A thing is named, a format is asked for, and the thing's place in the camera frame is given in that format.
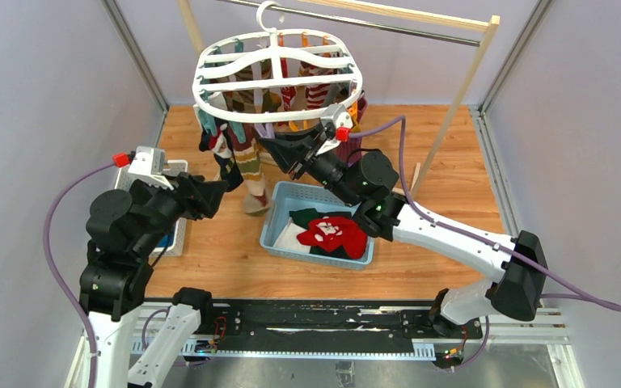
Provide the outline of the lilac clothes peg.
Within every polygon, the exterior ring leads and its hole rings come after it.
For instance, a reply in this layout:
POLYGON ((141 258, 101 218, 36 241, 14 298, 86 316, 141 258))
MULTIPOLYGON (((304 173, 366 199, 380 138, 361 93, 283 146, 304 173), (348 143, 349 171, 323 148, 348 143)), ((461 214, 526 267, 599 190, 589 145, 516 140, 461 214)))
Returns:
POLYGON ((275 130, 273 124, 271 123, 254 123, 254 127, 256 132, 258 133, 259 138, 261 139, 274 139, 275 138, 275 130))

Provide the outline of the beige striped ribbed sock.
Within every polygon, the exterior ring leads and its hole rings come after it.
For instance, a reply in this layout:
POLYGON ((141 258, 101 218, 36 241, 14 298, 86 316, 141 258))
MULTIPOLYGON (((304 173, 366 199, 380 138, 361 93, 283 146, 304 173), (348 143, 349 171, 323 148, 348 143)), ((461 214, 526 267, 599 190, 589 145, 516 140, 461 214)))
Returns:
POLYGON ((261 168, 258 133, 253 124, 243 124, 247 133, 247 141, 239 144, 234 133, 229 129, 234 149, 234 159, 243 177, 247 195, 243 199, 243 211, 251 216, 265 213, 271 206, 271 196, 267 189, 264 173, 261 168))

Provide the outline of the teal clothes peg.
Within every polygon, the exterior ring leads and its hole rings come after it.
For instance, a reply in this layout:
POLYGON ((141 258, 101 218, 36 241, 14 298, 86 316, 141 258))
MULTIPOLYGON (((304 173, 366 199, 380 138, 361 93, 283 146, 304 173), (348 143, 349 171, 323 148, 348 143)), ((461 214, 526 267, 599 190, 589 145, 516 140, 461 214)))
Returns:
POLYGON ((230 128, 234 133, 239 144, 244 144, 247 141, 247 133, 243 123, 231 121, 230 128))

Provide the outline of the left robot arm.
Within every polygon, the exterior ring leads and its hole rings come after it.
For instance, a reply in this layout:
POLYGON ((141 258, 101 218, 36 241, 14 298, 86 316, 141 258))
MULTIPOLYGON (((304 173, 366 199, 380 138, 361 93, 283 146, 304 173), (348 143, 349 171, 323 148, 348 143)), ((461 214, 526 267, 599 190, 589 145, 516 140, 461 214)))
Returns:
POLYGON ((160 387, 188 338, 215 325, 211 293, 183 287, 153 341, 135 363, 130 361, 134 329, 154 273, 150 254, 179 219, 214 217, 228 187, 185 172, 167 184, 155 188, 137 179, 130 189, 106 191, 91 204, 79 304, 88 321, 92 387, 160 387))

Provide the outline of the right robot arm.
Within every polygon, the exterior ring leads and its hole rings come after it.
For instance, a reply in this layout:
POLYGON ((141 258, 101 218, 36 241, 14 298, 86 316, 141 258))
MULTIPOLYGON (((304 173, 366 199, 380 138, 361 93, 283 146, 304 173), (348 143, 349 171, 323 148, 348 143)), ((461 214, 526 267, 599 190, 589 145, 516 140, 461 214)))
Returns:
POLYGON ((495 313, 521 322, 534 320, 547 277, 536 234, 489 233, 433 213, 394 192, 399 173, 381 150, 368 150, 348 165, 321 150, 326 133, 316 127, 264 138, 261 144, 291 178, 308 174, 355 207, 353 220, 368 236, 424 247, 484 275, 476 284, 437 294, 429 314, 437 335, 451 336, 473 318, 495 313))

